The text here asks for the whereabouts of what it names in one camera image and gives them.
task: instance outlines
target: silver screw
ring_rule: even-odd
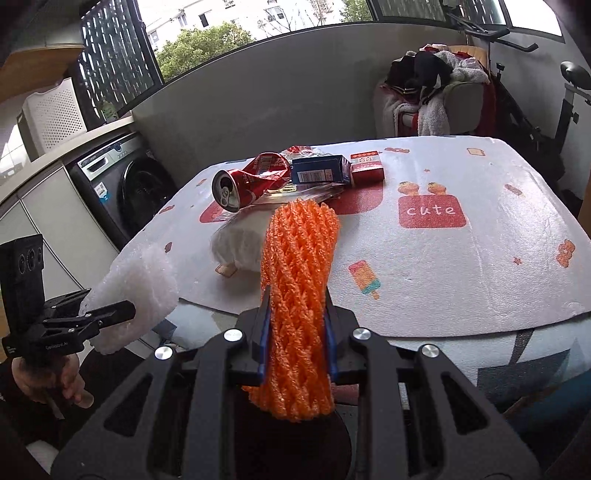
[[[228,342],[237,342],[238,340],[242,339],[242,332],[240,330],[238,330],[237,328],[231,328],[231,329],[226,330],[224,332],[223,337]]]
[[[435,358],[439,356],[439,348],[437,348],[435,345],[423,345],[423,348],[421,348],[421,353],[429,358]]]
[[[172,357],[173,355],[173,349],[171,349],[169,346],[159,346],[155,351],[154,351],[154,356],[158,359],[158,360],[168,360],[170,357]]]
[[[371,332],[367,328],[356,328],[353,330],[353,337],[357,340],[367,340],[371,337]]]

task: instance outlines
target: orange mesh scrubber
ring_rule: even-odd
[[[335,407],[323,339],[338,232],[334,210],[312,200],[279,208],[267,229],[261,290],[271,286],[271,352],[265,382],[244,389],[255,405],[279,419],[312,419]]]

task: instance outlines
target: laundry basket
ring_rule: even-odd
[[[22,131],[23,128],[29,134],[23,140],[29,137],[32,143],[27,145],[25,141],[31,160],[86,132],[71,78],[64,79],[52,90],[33,93],[26,98],[19,119],[19,129]]]

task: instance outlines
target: blue box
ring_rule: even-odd
[[[302,183],[351,183],[351,162],[343,155],[294,158],[291,181]]]

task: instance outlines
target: exercise bike seat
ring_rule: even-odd
[[[582,66],[571,61],[560,64],[560,71],[567,82],[572,83],[581,90],[591,90],[591,75]]]

